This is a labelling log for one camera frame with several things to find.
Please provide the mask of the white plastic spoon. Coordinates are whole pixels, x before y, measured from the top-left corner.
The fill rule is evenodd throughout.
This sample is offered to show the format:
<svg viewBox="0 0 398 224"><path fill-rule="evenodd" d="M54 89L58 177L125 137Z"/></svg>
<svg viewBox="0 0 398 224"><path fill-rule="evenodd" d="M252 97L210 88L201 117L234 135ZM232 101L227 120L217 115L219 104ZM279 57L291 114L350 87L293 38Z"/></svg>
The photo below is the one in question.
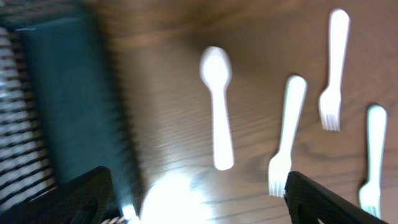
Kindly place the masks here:
<svg viewBox="0 0 398 224"><path fill-rule="evenodd" d="M200 59L200 77L211 95L213 161L218 170L234 166L233 141L226 92L232 78L228 54L221 47L207 47Z"/></svg>

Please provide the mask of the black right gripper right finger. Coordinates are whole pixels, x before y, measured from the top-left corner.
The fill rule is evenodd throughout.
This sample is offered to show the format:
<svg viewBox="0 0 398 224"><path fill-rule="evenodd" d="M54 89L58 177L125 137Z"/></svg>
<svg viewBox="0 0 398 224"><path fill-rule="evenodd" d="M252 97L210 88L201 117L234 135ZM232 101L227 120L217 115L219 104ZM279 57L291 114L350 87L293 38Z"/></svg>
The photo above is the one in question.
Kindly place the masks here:
<svg viewBox="0 0 398 224"><path fill-rule="evenodd" d="M298 171L288 174L284 200L292 224L387 224Z"/></svg>

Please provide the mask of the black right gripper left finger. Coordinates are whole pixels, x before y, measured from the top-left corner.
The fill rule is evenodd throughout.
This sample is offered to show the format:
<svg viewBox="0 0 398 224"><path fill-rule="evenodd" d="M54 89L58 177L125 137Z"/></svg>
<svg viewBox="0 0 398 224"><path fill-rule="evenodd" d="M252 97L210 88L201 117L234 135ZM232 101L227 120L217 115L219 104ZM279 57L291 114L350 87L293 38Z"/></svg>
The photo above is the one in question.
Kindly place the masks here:
<svg viewBox="0 0 398 224"><path fill-rule="evenodd" d="M1 214L1 224L100 223L112 195L111 171L99 166L30 202L10 208Z"/></svg>

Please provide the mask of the white plastic fork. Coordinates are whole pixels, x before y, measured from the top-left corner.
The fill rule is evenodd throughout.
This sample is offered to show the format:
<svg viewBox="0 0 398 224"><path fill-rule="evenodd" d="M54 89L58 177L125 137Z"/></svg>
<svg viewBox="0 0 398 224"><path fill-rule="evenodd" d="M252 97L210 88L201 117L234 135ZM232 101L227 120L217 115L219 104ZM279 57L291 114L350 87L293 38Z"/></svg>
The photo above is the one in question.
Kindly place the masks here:
<svg viewBox="0 0 398 224"><path fill-rule="evenodd" d="M328 84L322 91L318 105L322 128L340 130L341 82L345 65L350 28L349 15L343 9L330 12L328 28Z"/></svg>
<svg viewBox="0 0 398 224"><path fill-rule="evenodd" d="M282 128L277 154L272 157L268 168L269 195L283 197L288 174L292 168L292 149L297 126L299 124L307 82L298 75L288 78L282 116Z"/></svg>
<svg viewBox="0 0 398 224"><path fill-rule="evenodd" d="M380 105L368 109L368 179L359 189L360 207L381 219L381 174L384 143L387 129L387 112Z"/></svg>

